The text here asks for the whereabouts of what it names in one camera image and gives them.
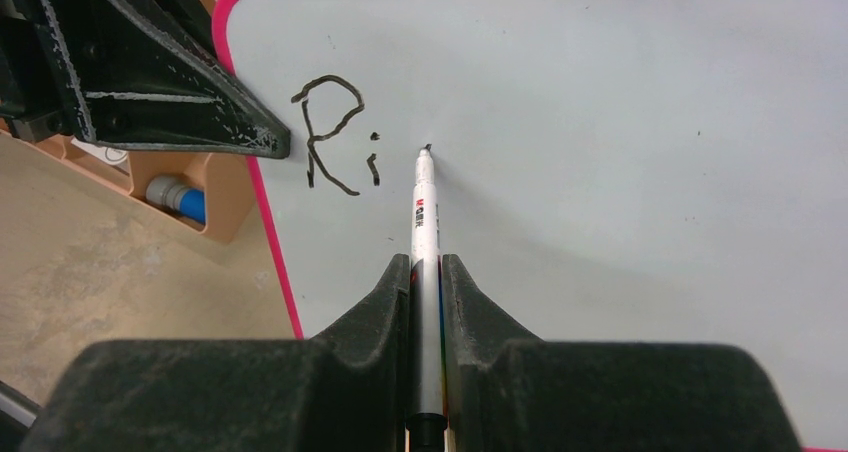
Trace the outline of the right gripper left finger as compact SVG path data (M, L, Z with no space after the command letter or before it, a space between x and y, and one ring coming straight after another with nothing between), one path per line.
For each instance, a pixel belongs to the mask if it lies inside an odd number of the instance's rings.
M69 365L27 451L401 451L410 261L305 340L110 340Z

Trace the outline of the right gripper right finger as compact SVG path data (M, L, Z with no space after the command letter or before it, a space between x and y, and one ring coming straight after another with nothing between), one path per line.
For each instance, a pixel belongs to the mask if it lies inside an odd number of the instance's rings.
M703 343L545 341L442 261L454 451L797 451L770 378Z

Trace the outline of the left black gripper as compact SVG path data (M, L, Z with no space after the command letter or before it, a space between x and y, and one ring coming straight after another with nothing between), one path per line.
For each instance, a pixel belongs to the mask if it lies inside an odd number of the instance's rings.
M1 0L13 137L283 159L291 130L214 53L200 0Z

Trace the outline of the pink-framed whiteboard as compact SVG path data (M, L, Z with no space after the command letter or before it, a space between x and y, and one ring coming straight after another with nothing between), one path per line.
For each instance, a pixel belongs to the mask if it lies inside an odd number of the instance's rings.
M218 0L291 134L250 163L294 333L441 249L546 339L717 342L847 445L847 0Z

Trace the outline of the white whiteboard marker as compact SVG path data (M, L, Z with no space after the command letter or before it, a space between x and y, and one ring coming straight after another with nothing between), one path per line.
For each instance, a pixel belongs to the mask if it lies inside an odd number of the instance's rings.
M415 160L410 250L409 372L406 427L411 451L443 451L441 255L435 163L430 144Z

